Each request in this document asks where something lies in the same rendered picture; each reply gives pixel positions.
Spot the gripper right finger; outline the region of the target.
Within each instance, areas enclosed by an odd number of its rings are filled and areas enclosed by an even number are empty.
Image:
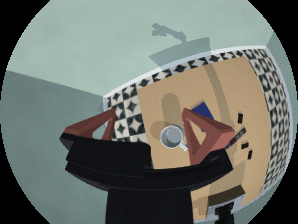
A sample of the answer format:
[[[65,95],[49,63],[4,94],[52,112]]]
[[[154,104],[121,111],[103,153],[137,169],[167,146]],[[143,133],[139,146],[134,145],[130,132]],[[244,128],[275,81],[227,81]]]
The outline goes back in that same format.
[[[211,151],[225,148],[235,135],[235,131],[231,126],[200,115],[187,108],[183,109],[182,120],[188,145],[190,165],[199,164]],[[206,133],[206,137],[201,145],[190,121]]]

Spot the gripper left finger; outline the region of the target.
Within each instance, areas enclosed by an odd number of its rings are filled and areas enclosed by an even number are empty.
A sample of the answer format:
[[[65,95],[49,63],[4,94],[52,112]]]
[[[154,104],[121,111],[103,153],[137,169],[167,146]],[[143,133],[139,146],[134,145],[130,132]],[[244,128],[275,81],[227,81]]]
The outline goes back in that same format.
[[[74,134],[80,137],[93,138],[93,132],[107,121],[108,124],[101,139],[112,140],[116,121],[115,108],[109,109],[101,114],[70,125],[66,127],[64,133]]]

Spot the dark blue flat rectangular pad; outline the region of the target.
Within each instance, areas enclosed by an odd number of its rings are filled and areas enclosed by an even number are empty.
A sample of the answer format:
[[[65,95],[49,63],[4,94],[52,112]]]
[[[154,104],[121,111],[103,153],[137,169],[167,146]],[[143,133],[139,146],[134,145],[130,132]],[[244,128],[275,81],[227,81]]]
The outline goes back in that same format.
[[[191,111],[194,111],[200,115],[209,117],[211,119],[214,119],[212,114],[210,113],[208,107],[206,106],[205,102],[201,103],[200,105],[198,105],[197,107],[195,107],[194,109],[192,109]]]

